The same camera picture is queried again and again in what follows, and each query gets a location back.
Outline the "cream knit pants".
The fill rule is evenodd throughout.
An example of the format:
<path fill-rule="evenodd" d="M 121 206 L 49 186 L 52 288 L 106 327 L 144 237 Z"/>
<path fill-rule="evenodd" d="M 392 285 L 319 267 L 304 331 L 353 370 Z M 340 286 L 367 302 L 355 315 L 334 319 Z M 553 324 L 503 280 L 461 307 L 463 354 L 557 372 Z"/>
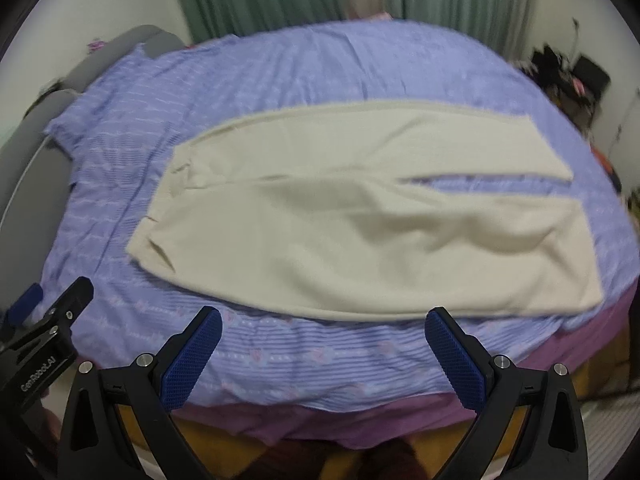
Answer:
<path fill-rule="evenodd" d="M 427 185 L 447 176 L 573 180 L 526 116 L 408 100 L 286 108 L 178 145 L 127 252 L 192 292 L 317 320 L 600 304 L 578 200 Z"/>

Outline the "grey padded headboard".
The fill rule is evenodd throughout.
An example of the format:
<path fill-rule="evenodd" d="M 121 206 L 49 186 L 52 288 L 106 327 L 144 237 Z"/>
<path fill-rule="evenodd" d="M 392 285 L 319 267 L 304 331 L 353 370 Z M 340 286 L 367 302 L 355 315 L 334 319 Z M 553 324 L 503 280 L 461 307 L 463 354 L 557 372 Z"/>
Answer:
<path fill-rule="evenodd" d="M 40 281 L 70 197 L 72 160 L 44 133 L 93 81 L 135 47 L 149 58 L 183 49 L 171 32 L 142 25 L 84 58 L 23 118 L 1 147 L 1 309 Z"/>

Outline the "purple bed sheet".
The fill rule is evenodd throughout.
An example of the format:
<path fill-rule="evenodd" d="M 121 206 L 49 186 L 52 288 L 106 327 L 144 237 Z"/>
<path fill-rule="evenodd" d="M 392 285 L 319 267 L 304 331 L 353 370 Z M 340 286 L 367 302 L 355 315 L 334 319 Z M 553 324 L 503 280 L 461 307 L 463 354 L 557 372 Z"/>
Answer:
<path fill-rule="evenodd" d="M 555 362 L 562 362 L 572 372 L 578 370 L 627 325 L 637 287 L 637 283 L 632 283 L 615 304 L 573 333 L 561 330 L 554 334 L 521 361 L 521 366 L 545 370 Z M 329 440 L 360 450 L 396 437 L 465 422 L 473 413 L 462 408 L 454 394 L 437 393 L 344 414 L 295 405 L 232 404 L 203 408 L 189 404 L 175 415 L 179 422 L 197 422 L 269 445 L 283 439 Z"/>

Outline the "purple striped floral bedspread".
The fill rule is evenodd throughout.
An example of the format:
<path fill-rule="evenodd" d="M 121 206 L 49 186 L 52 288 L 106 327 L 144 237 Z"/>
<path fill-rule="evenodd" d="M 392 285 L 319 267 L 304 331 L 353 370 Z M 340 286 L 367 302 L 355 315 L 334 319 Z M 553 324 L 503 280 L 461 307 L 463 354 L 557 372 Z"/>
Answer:
<path fill-rule="evenodd" d="M 72 192 L 44 299 L 92 281 L 73 341 L 102 367 L 217 308 L 195 405 L 348 413 L 445 392 L 434 307 L 492 353 L 574 365 L 638 285 L 634 229 L 579 133 L 449 29 L 135 46 L 46 131 Z"/>

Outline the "black folding chair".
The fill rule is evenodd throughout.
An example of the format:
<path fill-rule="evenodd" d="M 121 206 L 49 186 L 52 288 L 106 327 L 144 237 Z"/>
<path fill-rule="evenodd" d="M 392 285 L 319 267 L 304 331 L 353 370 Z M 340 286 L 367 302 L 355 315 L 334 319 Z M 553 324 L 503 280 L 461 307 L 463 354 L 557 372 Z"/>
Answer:
<path fill-rule="evenodd" d="M 570 64 L 568 57 L 545 44 L 530 58 L 536 84 L 552 96 L 566 96 L 579 106 L 597 107 L 611 84 L 611 76 L 591 58 L 579 55 Z"/>

